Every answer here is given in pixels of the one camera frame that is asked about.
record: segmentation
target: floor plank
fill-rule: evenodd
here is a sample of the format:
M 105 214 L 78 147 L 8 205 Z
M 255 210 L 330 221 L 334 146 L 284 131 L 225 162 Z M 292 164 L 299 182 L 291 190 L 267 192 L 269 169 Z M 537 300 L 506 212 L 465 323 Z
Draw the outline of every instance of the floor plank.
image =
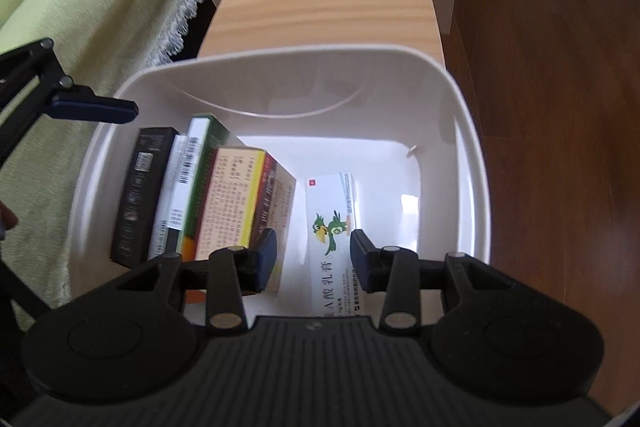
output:
M 640 399 L 640 0 L 456 0 L 454 18 L 492 263 L 596 322 L 592 394 L 618 413 Z

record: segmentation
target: plastic container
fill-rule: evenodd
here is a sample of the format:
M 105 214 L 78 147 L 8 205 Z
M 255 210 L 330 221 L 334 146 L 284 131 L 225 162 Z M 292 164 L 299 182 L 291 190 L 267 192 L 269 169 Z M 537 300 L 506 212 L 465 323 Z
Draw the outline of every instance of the plastic container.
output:
M 185 131 L 212 112 L 247 145 L 267 149 L 297 180 L 280 291 L 244 298 L 255 315 L 308 315 L 305 180 L 349 171 L 361 228 L 374 244 L 442 259 L 449 251 L 488 263 L 490 206 L 469 111 L 449 73 L 417 51 L 324 45 L 220 55 L 152 68 L 117 92 L 140 115 L 100 124 L 84 158 L 69 225 L 74 296 L 123 272 L 109 260 L 129 157 L 140 126 Z M 441 315 L 423 291 L 423 323 Z M 367 295 L 376 321 L 384 294 Z M 198 309 L 186 312 L 197 320 Z

